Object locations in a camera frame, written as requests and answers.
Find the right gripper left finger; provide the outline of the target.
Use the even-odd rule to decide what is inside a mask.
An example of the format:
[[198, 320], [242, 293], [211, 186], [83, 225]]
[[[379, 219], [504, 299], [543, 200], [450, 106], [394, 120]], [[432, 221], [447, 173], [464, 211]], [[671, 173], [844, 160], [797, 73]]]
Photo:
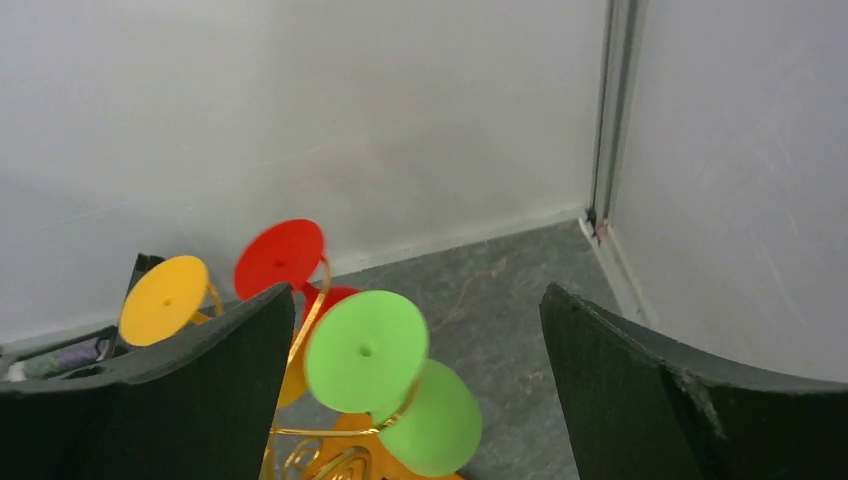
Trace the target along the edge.
[[289, 286], [154, 345], [1, 386], [5, 479], [256, 479], [295, 320]]

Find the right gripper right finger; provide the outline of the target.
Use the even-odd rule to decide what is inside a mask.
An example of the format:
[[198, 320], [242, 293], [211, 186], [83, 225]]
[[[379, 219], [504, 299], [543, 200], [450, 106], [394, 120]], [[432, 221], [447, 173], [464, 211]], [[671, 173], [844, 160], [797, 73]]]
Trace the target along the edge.
[[547, 287], [543, 337], [583, 479], [843, 479], [847, 387], [742, 364]]

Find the yellow wine glass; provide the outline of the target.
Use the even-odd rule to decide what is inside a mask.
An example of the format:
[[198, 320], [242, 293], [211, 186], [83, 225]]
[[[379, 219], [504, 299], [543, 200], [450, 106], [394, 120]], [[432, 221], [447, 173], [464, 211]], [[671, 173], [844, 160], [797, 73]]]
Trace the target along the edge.
[[[210, 317], [201, 312], [207, 299], [212, 300], [215, 317], [225, 312], [204, 261], [191, 255], [168, 259], [143, 275], [130, 290], [119, 318], [119, 336], [133, 347], [161, 342], [189, 325], [208, 321]], [[312, 307], [293, 334], [300, 343], [293, 347], [277, 400], [279, 408], [294, 403], [307, 391], [305, 350], [319, 313], [319, 308]]]

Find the red wine glass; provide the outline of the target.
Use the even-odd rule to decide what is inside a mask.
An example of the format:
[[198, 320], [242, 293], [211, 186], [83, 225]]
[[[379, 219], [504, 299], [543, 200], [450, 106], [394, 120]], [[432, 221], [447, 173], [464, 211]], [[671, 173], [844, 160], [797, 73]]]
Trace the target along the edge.
[[305, 218], [280, 222], [242, 251], [233, 272], [236, 295], [246, 301], [277, 283], [287, 283], [304, 296], [304, 313], [309, 314], [319, 294], [310, 278], [325, 260], [325, 239], [317, 223]]

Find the green wine glass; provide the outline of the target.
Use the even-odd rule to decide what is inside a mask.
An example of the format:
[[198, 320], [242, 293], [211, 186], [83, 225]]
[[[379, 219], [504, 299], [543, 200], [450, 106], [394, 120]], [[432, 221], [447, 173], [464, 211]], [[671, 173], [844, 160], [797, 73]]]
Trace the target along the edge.
[[386, 290], [332, 306], [305, 348], [306, 383], [323, 406], [366, 414], [372, 436], [414, 474], [440, 477], [467, 465], [483, 433], [475, 396], [429, 355], [421, 310]]

